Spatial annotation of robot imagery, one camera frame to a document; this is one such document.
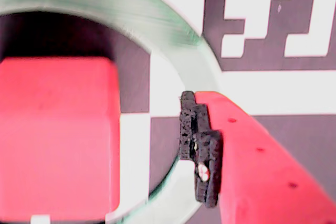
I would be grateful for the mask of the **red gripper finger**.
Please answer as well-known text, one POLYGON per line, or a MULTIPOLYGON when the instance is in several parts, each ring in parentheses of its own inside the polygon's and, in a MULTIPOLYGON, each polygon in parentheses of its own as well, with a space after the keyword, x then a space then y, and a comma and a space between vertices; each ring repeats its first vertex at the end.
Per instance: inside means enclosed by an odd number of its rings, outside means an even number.
POLYGON ((180 159, 194 163, 195 198, 222 223, 335 223, 335 203, 259 124, 214 91, 180 98, 180 159))

